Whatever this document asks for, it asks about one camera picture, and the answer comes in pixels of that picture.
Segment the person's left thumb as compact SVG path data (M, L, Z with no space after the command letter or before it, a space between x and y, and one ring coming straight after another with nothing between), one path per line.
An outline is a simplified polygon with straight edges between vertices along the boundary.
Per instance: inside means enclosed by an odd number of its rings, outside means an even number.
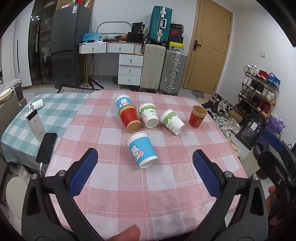
M132 225L107 241L139 241L139 238L140 228L137 225Z

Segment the person's right hand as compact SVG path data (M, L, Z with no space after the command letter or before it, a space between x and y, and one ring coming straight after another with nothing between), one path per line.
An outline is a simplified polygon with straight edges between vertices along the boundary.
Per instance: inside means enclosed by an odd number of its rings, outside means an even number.
M266 199L266 206L267 206L268 215L270 215L270 212L271 212L271 203L272 203L273 198L275 196L275 191L276 191L275 186L271 186L268 189L269 196ZM272 225L272 226L277 226L278 225L278 220L277 220L276 216L271 218L271 220L269 221L269 224Z

